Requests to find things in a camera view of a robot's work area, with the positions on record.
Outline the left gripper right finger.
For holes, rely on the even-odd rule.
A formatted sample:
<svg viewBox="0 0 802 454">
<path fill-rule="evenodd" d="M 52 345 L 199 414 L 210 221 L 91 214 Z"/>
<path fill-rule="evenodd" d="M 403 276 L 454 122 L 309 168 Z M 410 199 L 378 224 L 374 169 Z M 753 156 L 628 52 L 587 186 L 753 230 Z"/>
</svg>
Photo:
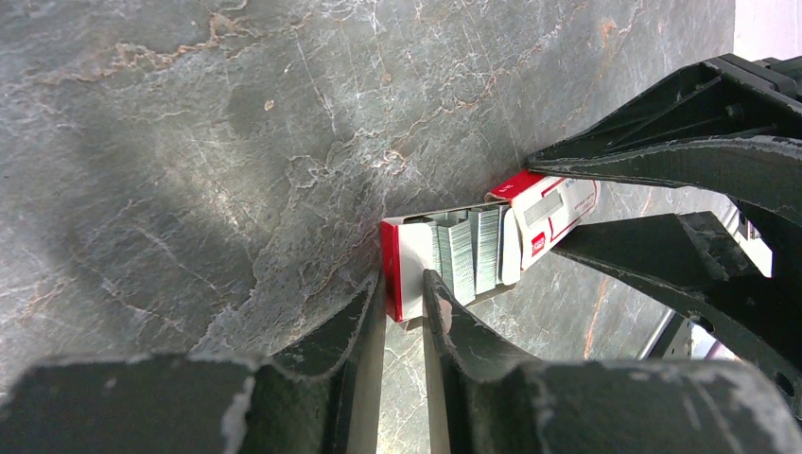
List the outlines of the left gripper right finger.
<svg viewBox="0 0 802 454">
<path fill-rule="evenodd" d="M 548 362 L 422 275 L 435 453 L 797 453 L 777 389 L 736 361 Z"/>
</svg>

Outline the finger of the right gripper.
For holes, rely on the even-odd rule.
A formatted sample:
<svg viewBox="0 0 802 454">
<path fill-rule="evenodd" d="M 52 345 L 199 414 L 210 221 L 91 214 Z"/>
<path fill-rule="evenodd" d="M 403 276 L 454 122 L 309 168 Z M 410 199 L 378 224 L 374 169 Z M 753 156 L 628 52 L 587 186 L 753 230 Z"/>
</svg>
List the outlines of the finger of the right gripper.
<svg viewBox="0 0 802 454">
<path fill-rule="evenodd" d="M 766 277 L 710 212 L 576 228 L 554 252 L 612 276 L 701 325 L 801 411 L 801 230 L 762 216 Z"/>
<path fill-rule="evenodd" d="M 801 222 L 801 60 L 687 65 L 586 130 L 542 148 L 548 175 L 724 194 Z"/>
</svg>

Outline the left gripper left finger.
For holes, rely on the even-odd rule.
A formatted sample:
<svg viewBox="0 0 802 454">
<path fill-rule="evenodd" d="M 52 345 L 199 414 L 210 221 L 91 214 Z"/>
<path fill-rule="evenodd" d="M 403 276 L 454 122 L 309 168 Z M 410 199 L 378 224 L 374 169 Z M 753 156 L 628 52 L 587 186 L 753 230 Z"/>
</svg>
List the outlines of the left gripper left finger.
<svg viewBox="0 0 802 454">
<path fill-rule="evenodd" d="M 372 453 L 384 280 L 279 352 L 61 356 L 1 407 L 5 453 Z"/>
</svg>

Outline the staple tray box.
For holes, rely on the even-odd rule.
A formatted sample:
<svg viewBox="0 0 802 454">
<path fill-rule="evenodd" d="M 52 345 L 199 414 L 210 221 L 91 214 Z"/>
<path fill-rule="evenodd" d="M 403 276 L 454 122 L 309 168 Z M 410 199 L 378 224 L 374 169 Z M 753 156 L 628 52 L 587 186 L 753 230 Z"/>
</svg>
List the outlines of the staple tray box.
<svg viewBox="0 0 802 454">
<path fill-rule="evenodd" d="M 396 323 L 423 315 L 424 271 L 435 271 L 464 306 L 521 279 L 520 235 L 507 202 L 384 218 L 379 232 L 386 313 Z"/>
</svg>

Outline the red white staple box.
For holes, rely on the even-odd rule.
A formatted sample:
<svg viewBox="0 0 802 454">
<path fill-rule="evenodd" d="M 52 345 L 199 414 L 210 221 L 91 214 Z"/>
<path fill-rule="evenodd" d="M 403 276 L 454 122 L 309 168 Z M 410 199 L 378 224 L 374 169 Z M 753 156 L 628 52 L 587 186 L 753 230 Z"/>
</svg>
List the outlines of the red white staple box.
<svg viewBox="0 0 802 454">
<path fill-rule="evenodd" d="M 492 189 L 485 199 L 510 205 L 524 271 L 596 209 L 600 193 L 597 181 L 522 170 Z"/>
</svg>

